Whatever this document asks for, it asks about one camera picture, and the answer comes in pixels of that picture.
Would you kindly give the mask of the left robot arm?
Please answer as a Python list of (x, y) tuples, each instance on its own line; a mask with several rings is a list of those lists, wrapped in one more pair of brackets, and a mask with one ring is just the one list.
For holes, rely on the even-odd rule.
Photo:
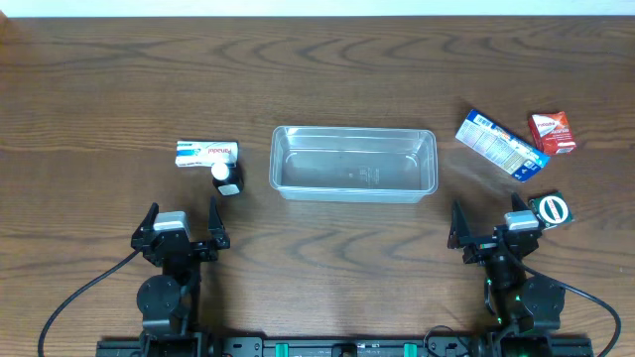
[(192, 241), (187, 215), (161, 212), (154, 203), (133, 233), (131, 247), (162, 270), (137, 292), (141, 356), (202, 357), (213, 352), (208, 334), (198, 330), (197, 319), (200, 265), (216, 261), (218, 252), (230, 247), (215, 198), (209, 204), (207, 231), (209, 239)]

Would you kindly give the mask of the red Panadol box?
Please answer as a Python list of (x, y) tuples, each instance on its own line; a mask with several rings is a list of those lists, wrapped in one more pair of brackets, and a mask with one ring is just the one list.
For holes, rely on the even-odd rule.
[(528, 122), (536, 147), (542, 153), (548, 156), (567, 154), (576, 148), (565, 111), (532, 114)]

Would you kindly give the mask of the blue Kool Fever box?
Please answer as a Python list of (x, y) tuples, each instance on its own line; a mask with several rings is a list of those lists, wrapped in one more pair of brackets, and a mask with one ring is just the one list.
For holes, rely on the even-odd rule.
[(545, 168), (550, 157), (472, 109), (455, 138), (520, 182)]

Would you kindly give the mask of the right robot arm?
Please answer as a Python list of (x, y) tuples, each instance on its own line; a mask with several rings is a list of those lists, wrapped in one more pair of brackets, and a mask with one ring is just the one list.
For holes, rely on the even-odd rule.
[(516, 193), (505, 223), (474, 235), (459, 202), (451, 209), (447, 246), (463, 251), (463, 263), (485, 269), (484, 303), (500, 327), (472, 339), (471, 356), (550, 354), (549, 334), (560, 328), (565, 290), (546, 278), (527, 276), (522, 259), (539, 248), (543, 225)]

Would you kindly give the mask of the green round-logo box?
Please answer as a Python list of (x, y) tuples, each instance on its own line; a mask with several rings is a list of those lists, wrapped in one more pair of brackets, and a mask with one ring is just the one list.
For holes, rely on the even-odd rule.
[(573, 223), (574, 215), (560, 191), (553, 191), (528, 200), (528, 206), (536, 215), (542, 230)]

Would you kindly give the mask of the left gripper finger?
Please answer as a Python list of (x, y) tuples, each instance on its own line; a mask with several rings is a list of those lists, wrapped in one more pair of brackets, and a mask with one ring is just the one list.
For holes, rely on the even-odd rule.
[(148, 210), (148, 213), (137, 228), (138, 238), (144, 238), (146, 234), (149, 234), (153, 231), (153, 225), (158, 213), (159, 205), (156, 202), (153, 202)]
[(210, 198), (207, 231), (215, 242), (226, 241), (226, 231), (217, 211), (216, 199), (214, 196)]

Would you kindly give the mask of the white Panadol box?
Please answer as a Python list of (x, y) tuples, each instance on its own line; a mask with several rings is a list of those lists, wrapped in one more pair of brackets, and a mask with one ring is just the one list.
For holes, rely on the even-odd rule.
[(178, 141), (175, 164), (178, 167), (212, 167), (224, 163), (236, 165), (239, 148), (237, 142)]

